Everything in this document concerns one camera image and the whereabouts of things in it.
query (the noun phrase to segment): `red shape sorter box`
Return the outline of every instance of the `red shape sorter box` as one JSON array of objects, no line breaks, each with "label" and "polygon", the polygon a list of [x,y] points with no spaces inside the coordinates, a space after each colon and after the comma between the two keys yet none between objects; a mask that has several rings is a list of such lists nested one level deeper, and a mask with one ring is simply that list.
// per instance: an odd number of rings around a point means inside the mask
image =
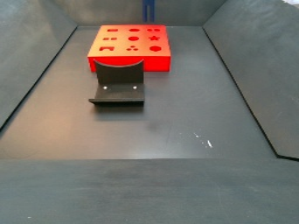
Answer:
[{"label": "red shape sorter box", "polygon": [[103,25],[89,52],[91,72],[95,62],[127,66],[145,60],[146,72],[169,72],[171,48],[165,25]]}]

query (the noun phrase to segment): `circle hole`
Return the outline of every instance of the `circle hole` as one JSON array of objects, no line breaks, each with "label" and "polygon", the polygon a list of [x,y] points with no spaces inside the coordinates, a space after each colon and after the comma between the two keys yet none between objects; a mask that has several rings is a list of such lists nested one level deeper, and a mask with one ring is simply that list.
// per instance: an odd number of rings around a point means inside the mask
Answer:
[{"label": "circle hole", "polygon": [[129,40],[138,41],[139,40],[139,37],[130,37]]},{"label": "circle hole", "polygon": [[150,47],[150,50],[154,51],[154,52],[159,52],[159,51],[162,51],[162,49],[163,48],[158,45],[154,45],[154,46]]}]

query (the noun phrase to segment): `gray wall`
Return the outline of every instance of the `gray wall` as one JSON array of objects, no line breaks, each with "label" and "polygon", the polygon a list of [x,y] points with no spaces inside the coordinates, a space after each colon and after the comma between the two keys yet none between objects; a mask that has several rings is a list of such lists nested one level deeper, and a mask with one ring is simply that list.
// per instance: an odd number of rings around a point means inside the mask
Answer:
[{"label": "gray wall", "polygon": [[[143,23],[143,0],[54,0],[79,25]],[[204,25],[228,0],[155,0],[157,23]]]},{"label": "gray wall", "polygon": [[299,158],[299,10],[229,0],[205,29],[278,154]]},{"label": "gray wall", "polygon": [[0,3],[0,128],[77,24],[49,0]]}]

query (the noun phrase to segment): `black shape piece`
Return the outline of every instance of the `black shape piece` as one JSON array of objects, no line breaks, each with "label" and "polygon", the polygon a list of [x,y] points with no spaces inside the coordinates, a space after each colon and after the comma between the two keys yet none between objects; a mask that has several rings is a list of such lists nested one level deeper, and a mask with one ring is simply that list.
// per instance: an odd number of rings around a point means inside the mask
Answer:
[{"label": "black shape piece", "polygon": [[98,93],[94,104],[139,103],[146,101],[145,62],[130,66],[109,66],[98,61]]}]

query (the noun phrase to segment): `blue object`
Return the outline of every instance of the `blue object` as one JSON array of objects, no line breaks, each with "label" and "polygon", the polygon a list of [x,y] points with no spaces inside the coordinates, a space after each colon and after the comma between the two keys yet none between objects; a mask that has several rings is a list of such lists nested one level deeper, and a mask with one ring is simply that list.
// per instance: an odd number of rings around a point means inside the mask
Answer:
[{"label": "blue object", "polygon": [[150,21],[155,21],[155,0],[143,0],[143,15],[145,15],[145,22],[147,22],[149,15],[147,15],[147,9],[150,8]]}]

